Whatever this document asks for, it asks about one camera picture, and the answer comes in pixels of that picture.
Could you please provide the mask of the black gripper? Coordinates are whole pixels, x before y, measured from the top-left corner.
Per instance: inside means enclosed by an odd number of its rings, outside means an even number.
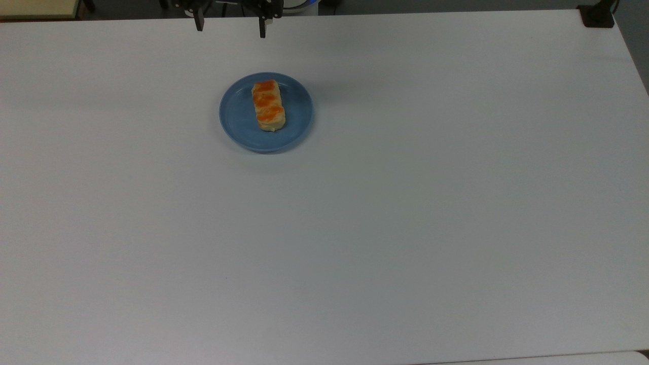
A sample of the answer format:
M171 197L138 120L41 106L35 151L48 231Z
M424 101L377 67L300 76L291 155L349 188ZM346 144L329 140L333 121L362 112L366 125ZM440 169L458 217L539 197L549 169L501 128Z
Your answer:
M266 37L267 25L273 23L273 19L282 18L284 1L172 1L175 7L186 9L186 15L192 16L198 31L204 30L205 15L213 3L225 3L228 5L243 5L245 8L258 8L258 25L260 37Z

